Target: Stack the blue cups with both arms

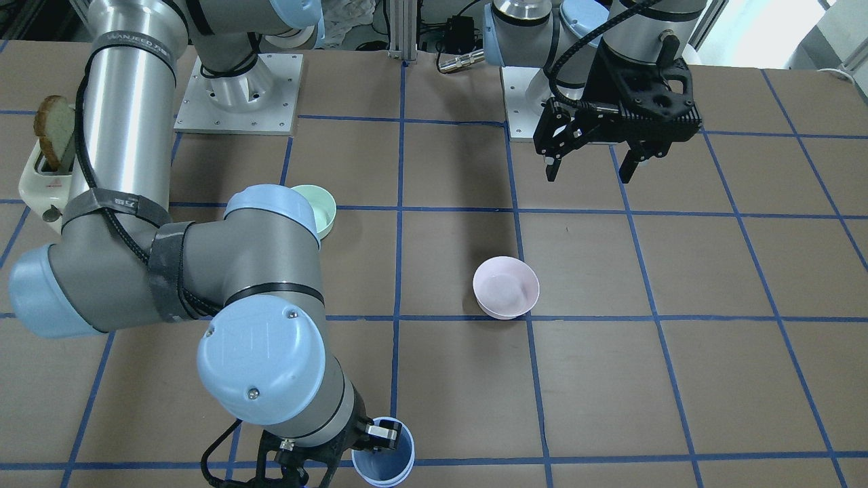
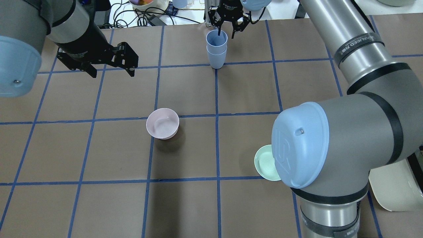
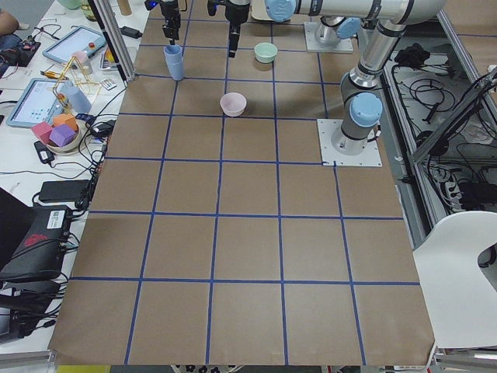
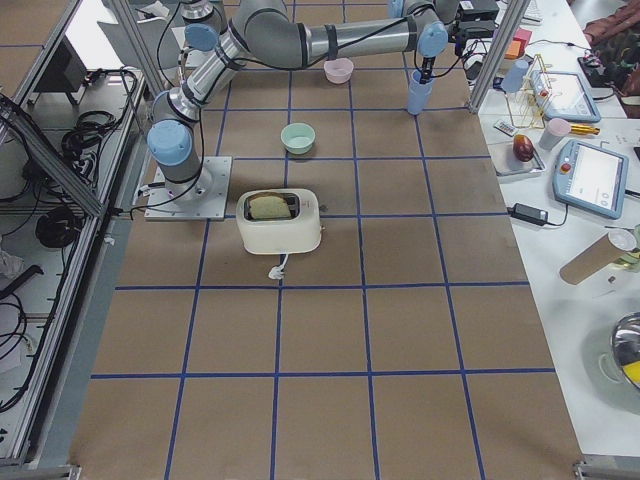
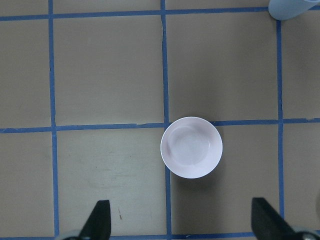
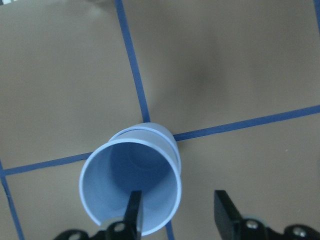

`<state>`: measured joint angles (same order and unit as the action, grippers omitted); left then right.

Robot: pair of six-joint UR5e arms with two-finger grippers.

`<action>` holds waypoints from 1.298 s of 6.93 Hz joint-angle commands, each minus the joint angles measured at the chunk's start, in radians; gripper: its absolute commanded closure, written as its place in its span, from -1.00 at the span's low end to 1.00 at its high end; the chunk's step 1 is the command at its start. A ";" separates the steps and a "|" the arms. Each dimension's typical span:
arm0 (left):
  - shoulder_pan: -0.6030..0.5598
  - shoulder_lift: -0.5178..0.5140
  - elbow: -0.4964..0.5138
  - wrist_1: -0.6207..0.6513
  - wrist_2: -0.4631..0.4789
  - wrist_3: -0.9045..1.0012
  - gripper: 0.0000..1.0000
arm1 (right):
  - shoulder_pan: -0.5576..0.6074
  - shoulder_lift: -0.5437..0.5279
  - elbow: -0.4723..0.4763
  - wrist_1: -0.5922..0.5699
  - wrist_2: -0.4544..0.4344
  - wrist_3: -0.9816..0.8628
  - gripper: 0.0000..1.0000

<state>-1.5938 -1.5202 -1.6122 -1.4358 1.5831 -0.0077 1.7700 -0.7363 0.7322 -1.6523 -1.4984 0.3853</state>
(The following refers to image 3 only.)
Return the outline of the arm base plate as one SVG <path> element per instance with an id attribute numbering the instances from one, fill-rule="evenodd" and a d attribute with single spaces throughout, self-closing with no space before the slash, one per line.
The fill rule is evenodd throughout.
<path id="1" fill-rule="evenodd" d="M 304 36 L 307 51 L 318 53 L 351 54 L 351 36 L 340 33 L 338 27 L 325 26 L 321 22 L 306 22 Z"/>
<path id="2" fill-rule="evenodd" d="M 374 129 L 362 140 L 352 140 L 342 132 L 342 120 L 317 119 L 324 166 L 382 167 Z"/>

